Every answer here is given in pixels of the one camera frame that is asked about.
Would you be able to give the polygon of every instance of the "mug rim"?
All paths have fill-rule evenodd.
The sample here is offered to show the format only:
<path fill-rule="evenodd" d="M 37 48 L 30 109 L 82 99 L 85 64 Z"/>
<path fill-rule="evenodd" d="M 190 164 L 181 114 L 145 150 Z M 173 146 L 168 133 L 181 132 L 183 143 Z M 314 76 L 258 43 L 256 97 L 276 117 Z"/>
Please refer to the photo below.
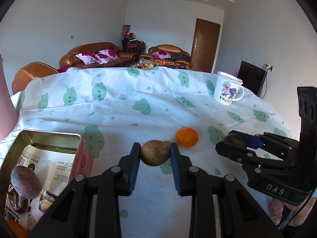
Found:
<path fill-rule="evenodd" d="M 238 85 L 242 85 L 243 84 L 243 81 L 241 79 L 238 79 L 237 77 L 229 74 L 229 73 L 226 73 L 226 72 L 217 72 L 218 75 L 220 75 L 221 77 L 235 83 L 235 84 L 238 84 Z"/>

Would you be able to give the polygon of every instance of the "orange fruit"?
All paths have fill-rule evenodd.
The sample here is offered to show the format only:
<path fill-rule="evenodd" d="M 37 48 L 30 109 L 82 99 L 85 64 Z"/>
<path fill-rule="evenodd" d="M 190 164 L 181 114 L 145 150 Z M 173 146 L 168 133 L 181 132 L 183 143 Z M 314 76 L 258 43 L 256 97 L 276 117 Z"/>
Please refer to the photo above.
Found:
<path fill-rule="evenodd" d="M 18 237 L 18 238 L 27 238 L 29 233 L 28 231 L 21 226 L 19 223 L 11 220 L 7 220 L 8 226 L 11 228 L 12 232 Z"/>
<path fill-rule="evenodd" d="M 178 129 L 175 136 L 177 143 L 185 148 L 195 146 L 199 140 L 197 131 L 188 127 Z"/>

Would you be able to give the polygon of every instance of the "white mug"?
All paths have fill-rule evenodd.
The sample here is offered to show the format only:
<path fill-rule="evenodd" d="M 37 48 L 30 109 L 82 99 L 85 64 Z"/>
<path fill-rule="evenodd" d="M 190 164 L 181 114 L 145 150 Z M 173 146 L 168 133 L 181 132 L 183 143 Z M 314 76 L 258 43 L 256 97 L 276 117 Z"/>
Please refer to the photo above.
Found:
<path fill-rule="evenodd" d="M 225 72 L 218 72 L 214 99 L 223 105 L 231 105 L 232 101 L 240 100 L 244 95 L 242 80 Z"/>

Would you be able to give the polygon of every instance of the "black cable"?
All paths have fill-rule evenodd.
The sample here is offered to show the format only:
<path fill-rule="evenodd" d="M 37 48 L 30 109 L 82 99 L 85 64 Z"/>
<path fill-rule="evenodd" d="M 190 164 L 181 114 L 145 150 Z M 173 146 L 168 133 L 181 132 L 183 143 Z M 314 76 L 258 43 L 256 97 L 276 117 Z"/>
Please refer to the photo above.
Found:
<path fill-rule="evenodd" d="M 265 97 L 266 91 L 267 91 L 267 73 L 266 73 L 266 76 L 265 76 L 265 93 L 264 93 L 264 96 L 261 99 L 263 99 Z"/>
<path fill-rule="evenodd" d="M 287 222 L 287 224 L 284 226 L 284 228 L 281 230 L 283 231 L 288 225 L 289 223 L 303 210 L 303 208 L 305 208 L 305 206 L 307 205 L 308 201 L 311 199 L 311 197 L 313 196 L 315 190 L 317 189 L 317 185 L 312 189 L 310 195 L 308 196 L 307 200 L 305 201 L 305 203 L 301 206 L 301 208 L 293 215 L 293 217 Z"/>

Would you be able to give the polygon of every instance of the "wall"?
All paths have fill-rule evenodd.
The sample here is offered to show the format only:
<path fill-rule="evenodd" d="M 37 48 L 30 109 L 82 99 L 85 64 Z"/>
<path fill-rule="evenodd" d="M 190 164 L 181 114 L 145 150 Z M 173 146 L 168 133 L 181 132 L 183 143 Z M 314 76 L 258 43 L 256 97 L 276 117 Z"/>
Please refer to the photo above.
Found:
<path fill-rule="evenodd" d="M 317 86 L 317 35 L 295 0 L 238 0 L 225 12 L 218 70 L 273 66 L 264 101 L 300 133 L 297 86 Z"/>
<path fill-rule="evenodd" d="M 59 68 L 61 57 L 78 45 L 121 46 L 126 5 L 127 0 L 16 0 L 0 23 L 9 91 L 15 73 L 30 62 Z"/>
<path fill-rule="evenodd" d="M 221 9 L 185 0 L 128 0 L 126 24 L 145 42 L 146 51 L 153 46 L 170 44 L 190 54 L 196 18 L 221 25 L 219 43 L 223 14 Z"/>

